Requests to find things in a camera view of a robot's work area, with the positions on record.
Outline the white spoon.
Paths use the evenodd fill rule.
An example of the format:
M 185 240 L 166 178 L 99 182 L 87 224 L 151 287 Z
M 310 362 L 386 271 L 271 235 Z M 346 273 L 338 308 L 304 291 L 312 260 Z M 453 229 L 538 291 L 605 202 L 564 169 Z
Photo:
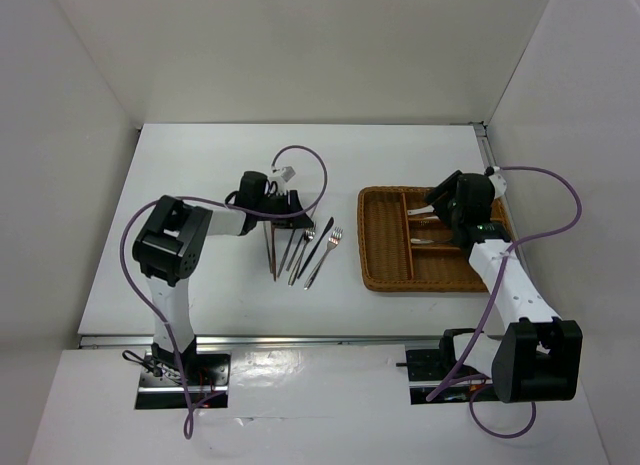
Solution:
M 408 216 L 419 216 L 419 215 L 426 215 L 426 214 L 433 214 L 433 213 L 434 213 L 434 208 L 431 205 L 407 210 Z

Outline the lone silver fork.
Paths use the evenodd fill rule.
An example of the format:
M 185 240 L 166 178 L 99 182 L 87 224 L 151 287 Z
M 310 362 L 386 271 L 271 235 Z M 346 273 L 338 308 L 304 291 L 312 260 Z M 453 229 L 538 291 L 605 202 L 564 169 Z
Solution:
M 452 245 L 451 239 L 448 240 L 433 240 L 433 239 L 423 239 L 423 238 L 410 238 L 411 245 Z

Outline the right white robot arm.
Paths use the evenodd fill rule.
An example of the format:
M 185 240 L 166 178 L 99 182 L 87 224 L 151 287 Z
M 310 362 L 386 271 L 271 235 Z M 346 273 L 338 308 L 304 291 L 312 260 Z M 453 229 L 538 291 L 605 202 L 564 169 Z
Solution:
M 552 309 L 524 271 L 516 249 L 525 241 L 491 217 L 506 191 L 502 173 L 455 171 L 425 196 L 490 292 L 475 329 L 444 333 L 436 364 L 446 376 L 428 401 L 469 367 L 491 381 L 503 403 L 569 401 L 577 391 L 582 330 Z

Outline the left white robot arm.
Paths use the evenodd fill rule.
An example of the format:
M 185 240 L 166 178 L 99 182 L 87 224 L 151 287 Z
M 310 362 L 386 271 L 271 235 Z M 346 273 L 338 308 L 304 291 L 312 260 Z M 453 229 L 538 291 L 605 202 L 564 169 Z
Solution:
M 162 313 L 155 320 L 153 356 L 176 384 L 186 384 L 198 372 L 196 338 L 189 318 L 188 280 L 209 236 L 244 236 L 260 221 L 282 228 L 311 224 L 295 191 L 286 185 L 291 167 L 274 168 L 269 176 L 243 174 L 239 189 L 216 210 L 192 206 L 168 195 L 153 207 L 134 244 L 133 259 L 147 278 L 152 303 Z

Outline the black knife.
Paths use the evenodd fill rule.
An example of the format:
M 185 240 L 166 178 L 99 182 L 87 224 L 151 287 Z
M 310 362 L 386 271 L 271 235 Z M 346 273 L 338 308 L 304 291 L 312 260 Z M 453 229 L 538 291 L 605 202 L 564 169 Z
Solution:
M 335 219 L 332 216 L 329 221 L 327 222 L 322 234 L 320 235 L 320 237 L 317 239 L 317 242 L 314 245 L 314 248 L 311 250 L 311 252 L 309 253 L 309 255 L 307 256 L 305 262 L 299 267 L 297 275 L 296 275 L 296 279 L 301 278 L 301 275 L 304 273 L 304 271 L 306 270 L 306 268 L 308 267 L 310 261 L 312 260 L 313 256 L 315 255 L 318 247 L 320 246 L 321 240 L 327 235 L 327 233 L 331 230 L 331 228 L 333 227 L 335 223 Z

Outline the copper brown knife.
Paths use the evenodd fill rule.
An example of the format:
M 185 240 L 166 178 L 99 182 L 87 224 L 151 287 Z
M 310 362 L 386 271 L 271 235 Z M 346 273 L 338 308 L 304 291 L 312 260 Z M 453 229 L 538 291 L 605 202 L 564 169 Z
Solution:
M 277 281 L 277 254 L 276 254 L 276 228 L 273 223 L 269 225 L 269 244 L 270 244 L 270 270 L 273 281 Z

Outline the silver knife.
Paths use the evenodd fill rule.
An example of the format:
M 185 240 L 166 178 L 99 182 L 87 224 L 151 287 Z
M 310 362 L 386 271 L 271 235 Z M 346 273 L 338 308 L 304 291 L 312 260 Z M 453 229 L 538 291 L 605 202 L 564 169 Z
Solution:
M 279 278 L 281 276 L 283 270 L 285 269 L 285 265 L 287 263 L 287 259 L 288 259 L 289 253 L 290 253 L 290 249 L 291 249 L 291 245 L 292 245 L 295 233 L 296 233 L 296 230 L 292 229 L 290 234 L 289 234 L 289 238 L 288 238 L 284 253 L 282 255 L 282 258 L 281 258 L 281 262 L 280 262 L 280 265 L 279 265 L 279 268 L 278 268 L 278 271 L 277 271 L 276 278 Z

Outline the silver chopstick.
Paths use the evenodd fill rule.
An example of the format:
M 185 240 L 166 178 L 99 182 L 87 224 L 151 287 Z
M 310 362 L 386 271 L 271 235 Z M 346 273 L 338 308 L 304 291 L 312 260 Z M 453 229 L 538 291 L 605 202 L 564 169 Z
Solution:
M 268 269 L 269 269 L 269 273 L 273 275 L 274 268 L 273 268 L 273 257 L 272 257 L 272 244 L 270 239 L 270 225 L 268 224 L 268 222 L 265 221 L 265 222 L 262 222 L 262 226 L 263 226 L 263 234 L 265 239 L 266 254 L 267 254 L 267 260 L 268 260 Z

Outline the brown wicker divided tray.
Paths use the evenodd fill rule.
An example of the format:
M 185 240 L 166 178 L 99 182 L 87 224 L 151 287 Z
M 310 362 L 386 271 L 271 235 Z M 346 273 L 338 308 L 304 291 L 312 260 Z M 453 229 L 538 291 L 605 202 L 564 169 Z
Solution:
M 362 278 L 376 292 L 487 290 L 463 251 L 453 245 L 411 245 L 410 238 L 448 240 L 452 232 L 433 215 L 410 217 L 425 205 L 428 187 L 371 186 L 358 195 Z

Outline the aluminium rail right side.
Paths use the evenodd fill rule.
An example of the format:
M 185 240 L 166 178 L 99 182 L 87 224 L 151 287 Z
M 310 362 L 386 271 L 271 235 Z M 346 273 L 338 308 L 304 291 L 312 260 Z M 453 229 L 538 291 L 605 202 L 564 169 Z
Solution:
M 478 143 L 478 147 L 480 150 L 480 154 L 481 154 L 484 166 L 486 168 L 488 167 L 503 168 L 504 165 L 498 159 L 494 151 L 494 148 L 492 146 L 491 140 L 489 138 L 487 126 L 483 122 L 474 122 L 472 126 L 474 128 L 474 133 L 476 136 L 476 140 Z

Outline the aluminium rail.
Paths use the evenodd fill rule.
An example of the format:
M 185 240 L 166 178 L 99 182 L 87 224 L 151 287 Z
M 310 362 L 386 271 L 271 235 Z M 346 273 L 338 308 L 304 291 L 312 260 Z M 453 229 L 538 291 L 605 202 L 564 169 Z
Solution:
M 486 168 L 488 167 L 503 168 L 504 165 L 498 159 L 494 151 L 494 148 L 492 146 L 491 140 L 489 138 L 487 126 L 483 122 L 474 122 L 472 126 L 474 128 L 474 133 L 476 136 L 476 140 L 478 143 L 478 147 L 480 150 L 480 154 L 481 154 L 484 166 Z
M 396 345 L 407 347 L 437 347 L 438 335 L 409 336 L 214 336 L 196 339 L 199 349 L 231 349 L 235 347 L 298 347 L 324 345 Z M 80 349 L 150 347 L 148 335 L 82 335 Z

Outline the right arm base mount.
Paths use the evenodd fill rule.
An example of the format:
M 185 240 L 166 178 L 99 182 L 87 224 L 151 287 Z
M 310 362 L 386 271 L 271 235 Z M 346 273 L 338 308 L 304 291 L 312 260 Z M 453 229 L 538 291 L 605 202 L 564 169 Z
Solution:
M 476 391 L 479 392 L 476 397 L 479 402 L 498 400 L 490 387 L 490 380 L 482 378 L 462 381 L 464 377 L 478 374 L 476 369 L 463 365 L 454 375 L 457 383 L 443 390 L 433 401 L 427 401 L 427 396 L 446 378 L 456 363 L 453 338 L 461 334 L 472 335 L 473 332 L 472 328 L 446 330 L 437 342 L 426 347 L 405 349 L 404 358 L 395 366 L 406 373 L 412 405 L 468 403 Z

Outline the aluminium rail front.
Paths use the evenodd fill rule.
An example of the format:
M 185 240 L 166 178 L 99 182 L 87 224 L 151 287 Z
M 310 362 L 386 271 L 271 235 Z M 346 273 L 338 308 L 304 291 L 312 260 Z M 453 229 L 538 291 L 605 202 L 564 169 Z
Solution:
M 409 336 L 214 336 L 196 339 L 199 349 L 231 349 L 235 347 L 298 347 L 324 345 L 396 345 L 407 347 L 437 347 L 438 335 Z M 150 347 L 148 335 L 82 335 L 80 349 Z

